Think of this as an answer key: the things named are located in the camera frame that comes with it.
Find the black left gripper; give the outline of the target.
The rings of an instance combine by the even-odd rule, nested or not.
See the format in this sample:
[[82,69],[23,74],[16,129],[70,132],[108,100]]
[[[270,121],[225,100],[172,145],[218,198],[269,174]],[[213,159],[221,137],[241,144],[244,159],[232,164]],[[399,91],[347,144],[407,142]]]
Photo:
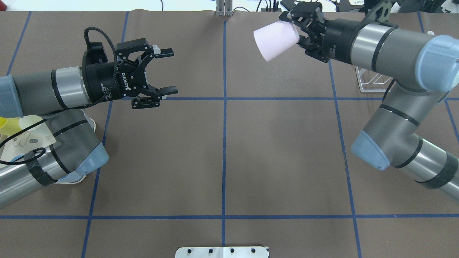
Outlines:
[[156,89],[147,83],[146,67],[154,58],[173,57],[171,48],[160,49],[144,38],[117,44],[115,61],[88,64],[82,59],[82,78],[90,104],[130,97],[133,109],[157,108],[162,96],[177,94],[177,86]]

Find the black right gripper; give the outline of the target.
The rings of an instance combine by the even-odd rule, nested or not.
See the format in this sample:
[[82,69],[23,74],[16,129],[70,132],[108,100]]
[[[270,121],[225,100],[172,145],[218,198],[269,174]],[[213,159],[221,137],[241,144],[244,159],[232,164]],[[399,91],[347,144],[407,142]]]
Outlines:
[[280,2],[285,8],[279,19],[292,23],[308,36],[297,44],[307,56],[327,63],[337,60],[351,64],[351,46],[359,31],[359,22],[348,19],[328,20],[320,2]]

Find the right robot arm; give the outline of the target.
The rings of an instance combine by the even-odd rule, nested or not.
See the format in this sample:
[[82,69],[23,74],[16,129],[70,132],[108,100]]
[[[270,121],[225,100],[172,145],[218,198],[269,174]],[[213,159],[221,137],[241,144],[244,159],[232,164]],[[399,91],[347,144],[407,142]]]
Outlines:
[[415,133],[429,112],[458,85],[458,40],[399,28],[382,0],[360,21],[328,20],[319,2],[282,0],[280,20],[308,36],[305,54],[337,60],[393,78],[390,91],[351,146],[372,167],[403,170],[426,189],[458,201],[458,158]]

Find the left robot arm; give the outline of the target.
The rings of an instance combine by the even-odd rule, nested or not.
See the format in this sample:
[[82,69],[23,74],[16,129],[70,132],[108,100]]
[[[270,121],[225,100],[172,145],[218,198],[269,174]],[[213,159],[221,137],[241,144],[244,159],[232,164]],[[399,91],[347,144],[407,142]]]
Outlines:
[[6,119],[36,115],[55,142],[23,152],[1,169],[1,208],[69,175],[83,177],[105,165],[109,155],[83,109],[92,104],[131,98],[133,109],[156,108],[176,86],[155,88],[146,67],[156,58],[173,57],[147,39],[118,43],[109,62],[101,42],[86,40],[82,65],[8,75],[1,78],[1,116]]

